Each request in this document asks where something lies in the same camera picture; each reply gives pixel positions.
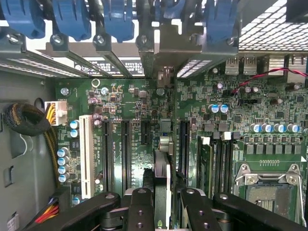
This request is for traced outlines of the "white PCI expansion slot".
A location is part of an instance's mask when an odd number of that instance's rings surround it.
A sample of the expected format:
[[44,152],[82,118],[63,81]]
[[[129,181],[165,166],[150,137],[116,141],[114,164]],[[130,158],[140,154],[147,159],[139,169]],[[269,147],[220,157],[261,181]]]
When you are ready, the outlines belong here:
[[93,118],[91,115],[79,116],[79,144],[80,144],[80,171],[81,197],[90,199],[94,196],[94,141]]

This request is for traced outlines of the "short black expansion slot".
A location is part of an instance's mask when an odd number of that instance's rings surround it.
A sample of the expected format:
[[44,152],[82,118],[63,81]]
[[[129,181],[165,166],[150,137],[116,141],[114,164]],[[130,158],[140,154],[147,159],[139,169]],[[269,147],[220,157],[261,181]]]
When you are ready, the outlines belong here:
[[151,123],[148,119],[141,120],[141,145],[149,145],[151,143]]

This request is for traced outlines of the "black open PC case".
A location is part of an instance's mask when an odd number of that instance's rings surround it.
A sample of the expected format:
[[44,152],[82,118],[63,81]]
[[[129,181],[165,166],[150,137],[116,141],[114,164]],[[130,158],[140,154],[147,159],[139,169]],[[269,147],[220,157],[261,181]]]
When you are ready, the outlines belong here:
[[[46,221],[50,215],[56,216],[75,207],[71,204],[70,189],[62,186],[59,180],[58,129],[62,125],[50,125],[44,103],[58,101],[57,84],[61,80],[157,81],[154,72],[152,78],[144,75],[136,46],[139,35],[150,35],[157,46],[162,24],[176,25],[179,33],[190,26],[203,27],[203,34],[197,38],[197,43],[202,46],[201,52],[180,71],[179,79],[205,74],[225,75],[226,60],[235,56],[240,59],[237,75],[245,75],[243,59],[247,56],[256,57],[257,73],[245,76],[256,78],[279,70],[308,74],[308,0],[237,1],[232,38],[210,44],[206,40],[204,20],[207,0],[186,0],[180,19],[163,22],[154,20],[153,0],[132,0],[134,38],[118,43],[111,36],[112,51],[133,75],[133,78],[127,78],[97,53],[93,44],[96,34],[106,33],[103,0],[85,0],[90,14],[91,38],[75,41],[68,36],[69,49],[112,75],[112,78],[107,78],[53,51],[50,37],[61,32],[55,21],[52,0],[37,0],[44,14],[45,37],[30,39],[25,36],[26,48],[88,77],[39,78],[0,71],[0,231],[24,231]],[[10,28],[0,5],[0,32],[4,30],[21,34]]]

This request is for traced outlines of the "metal CPU socket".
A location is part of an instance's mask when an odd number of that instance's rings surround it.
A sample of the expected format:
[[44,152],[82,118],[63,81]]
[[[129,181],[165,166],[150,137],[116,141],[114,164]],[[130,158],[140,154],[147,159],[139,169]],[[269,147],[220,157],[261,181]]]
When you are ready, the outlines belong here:
[[307,226],[303,176],[298,164],[292,163],[284,171],[257,171],[243,163],[235,175],[232,192],[270,212]]

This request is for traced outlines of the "green RAM stick black chips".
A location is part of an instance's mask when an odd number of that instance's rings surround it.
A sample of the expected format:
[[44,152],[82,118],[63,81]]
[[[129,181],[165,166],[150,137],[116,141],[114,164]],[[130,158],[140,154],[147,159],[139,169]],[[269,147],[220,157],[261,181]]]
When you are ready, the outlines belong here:
[[199,145],[198,155],[198,187],[204,191],[209,199],[211,199],[213,167],[212,146],[201,143]]

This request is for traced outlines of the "long black expansion slot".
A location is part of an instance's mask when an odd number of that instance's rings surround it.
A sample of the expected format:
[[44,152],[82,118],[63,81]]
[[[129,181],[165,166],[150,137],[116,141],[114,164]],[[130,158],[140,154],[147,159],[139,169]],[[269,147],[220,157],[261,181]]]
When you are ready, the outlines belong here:
[[131,188],[132,128],[130,120],[121,122],[122,188],[123,193]]
[[190,122],[180,121],[179,136],[180,171],[187,180],[189,175],[189,155],[190,155]]
[[102,166],[105,191],[113,191],[113,141],[111,120],[102,121]]

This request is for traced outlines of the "green motherboard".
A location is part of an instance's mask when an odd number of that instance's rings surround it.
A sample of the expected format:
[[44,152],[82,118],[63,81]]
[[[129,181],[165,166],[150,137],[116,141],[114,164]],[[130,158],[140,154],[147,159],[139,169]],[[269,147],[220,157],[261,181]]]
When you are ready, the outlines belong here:
[[[308,228],[308,74],[295,71],[245,75],[205,74],[178,82],[179,115],[191,122],[189,186],[197,188],[198,137],[211,138],[215,179],[214,132],[232,132],[231,192],[241,164],[253,170],[300,167]],[[68,122],[58,129],[60,184],[70,189],[72,205],[81,197],[79,116],[93,118],[94,196],[105,192],[102,166],[102,121],[112,122],[113,191],[123,196],[143,186],[145,169],[154,173],[159,120],[167,111],[164,90],[154,79],[67,79],[57,84],[57,100],[67,102]],[[123,193],[121,122],[132,128],[131,188]],[[141,145],[141,120],[151,123],[151,143]]]

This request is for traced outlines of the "grey metal slot cover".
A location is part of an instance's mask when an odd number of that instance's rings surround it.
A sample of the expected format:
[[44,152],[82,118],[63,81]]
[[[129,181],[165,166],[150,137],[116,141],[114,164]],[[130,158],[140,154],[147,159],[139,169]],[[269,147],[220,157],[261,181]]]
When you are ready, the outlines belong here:
[[133,78],[133,75],[127,70],[124,64],[112,51],[110,35],[106,33],[96,34],[93,38],[93,44],[96,52],[101,54],[108,62],[113,64],[124,77]]
[[26,48],[24,35],[0,32],[0,71],[39,78],[86,78],[87,74]]
[[136,46],[143,66],[146,78],[153,77],[154,65],[154,38],[150,35],[139,35],[136,39]]
[[100,73],[103,77],[112,78],[112,75],[105,72],[104,70],[100,69],[97,65],[92,64],[88,60],[84,59],[80,55],[74,53],[69,49],[69,38],[68,36],[58,33],[53,34],[50,37],[50,44],[52,49],[55,53],[61,54],[62,57],[68,58],[80,65],[83,65],[90,70],[95,70],[96,72]]

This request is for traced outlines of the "white power connector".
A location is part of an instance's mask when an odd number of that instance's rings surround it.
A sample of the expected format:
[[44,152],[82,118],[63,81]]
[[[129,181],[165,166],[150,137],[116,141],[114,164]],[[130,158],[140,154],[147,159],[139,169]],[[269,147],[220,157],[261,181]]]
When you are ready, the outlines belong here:
[[45,102],[46,119],[51,126],[66,125],[68,120],[67,102],[50,101]]

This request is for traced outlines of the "silver rear port block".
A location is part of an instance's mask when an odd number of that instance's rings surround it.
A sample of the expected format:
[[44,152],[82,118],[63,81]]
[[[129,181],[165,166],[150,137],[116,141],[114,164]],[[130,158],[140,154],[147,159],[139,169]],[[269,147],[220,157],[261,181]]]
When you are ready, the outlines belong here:
[[225,74],[226,75],[239,74],[239,61],[240,59],[237,56],[227,59],[225,63]]
[[257,59],[253,56],[247,56],[243,59],[244,67],[243,74],[255,75],[257,73]]

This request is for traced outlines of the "blue card retention clip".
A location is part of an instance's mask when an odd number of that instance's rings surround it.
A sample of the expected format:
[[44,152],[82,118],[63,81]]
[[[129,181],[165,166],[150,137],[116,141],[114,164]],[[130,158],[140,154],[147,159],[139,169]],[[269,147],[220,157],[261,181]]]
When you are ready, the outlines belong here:
[[91,38],[90,14],[85,0],[52,0],[59,31],[75,41]]
[[0,0],[0,5],[10,28],[29,39],[45,37],[44,14],[37,0]]
[[104,28],[118,43],[134,38],[132,0],[103,0]]
[[204,20],[208,43],[215,44],[232,38],[237,3],[237,0],[207,0]]
[[180,19],[186,0],[153,0],[154,20],[163,22],[164,20]]

